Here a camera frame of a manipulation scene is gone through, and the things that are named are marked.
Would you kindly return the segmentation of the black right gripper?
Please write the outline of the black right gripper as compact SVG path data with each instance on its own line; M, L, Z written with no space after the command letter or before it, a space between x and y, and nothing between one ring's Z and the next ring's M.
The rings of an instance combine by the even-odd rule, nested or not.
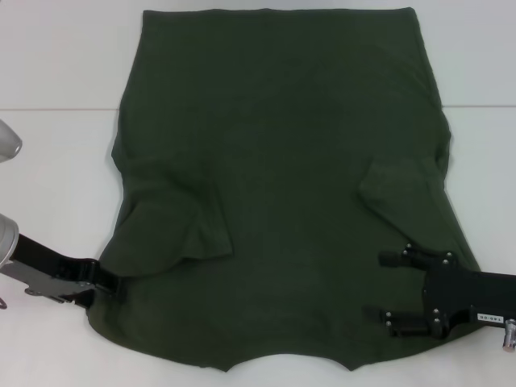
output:
M464 268L449 251L437 252L408 243L399 252L382 251L379 264L388 268L427 268L423 310L366 308L365 317L384 326L393 337L446 337L456 326L479 323L506 326L515 322L515 276Z

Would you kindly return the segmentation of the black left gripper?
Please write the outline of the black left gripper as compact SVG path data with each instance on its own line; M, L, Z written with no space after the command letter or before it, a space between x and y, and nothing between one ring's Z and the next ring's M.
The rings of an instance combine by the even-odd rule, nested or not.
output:
M96 289L105 293L117 293L121 283L118 276L102 268L97 260L73 258L60 260L58 252L24 235L18 238L14 262L25 264L46 274L55 274L58 269L60 280L79 286L66 291L67 302L83 309L89 309L93 305Z

